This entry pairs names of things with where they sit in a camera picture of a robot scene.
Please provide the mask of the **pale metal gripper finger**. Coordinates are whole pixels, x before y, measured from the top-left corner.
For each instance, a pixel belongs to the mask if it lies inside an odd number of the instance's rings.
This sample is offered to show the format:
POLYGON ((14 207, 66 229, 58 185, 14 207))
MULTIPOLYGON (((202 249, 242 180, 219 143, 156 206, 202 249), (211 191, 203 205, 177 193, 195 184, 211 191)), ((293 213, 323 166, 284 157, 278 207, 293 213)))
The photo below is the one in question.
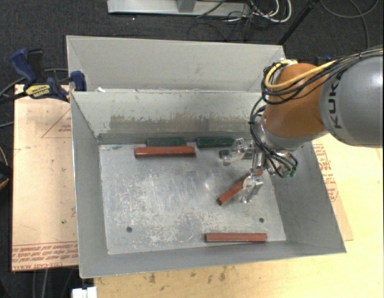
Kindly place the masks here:
POLYGON ((229 149, 222 151, 223 164, 228 166, 236 161, 242 160, 247 152, 250 152, 250 148, 245 143, 245 139, 237 138, 229 149))
POLYGON ((246 177, 243 182, 240 203, 250 203, 252 201, 253 196, 257 195, 259 189, 263 185, 263 181, 261 179, 262 174, 262 171, 258 171, 255 173, 251 173, 246 177))

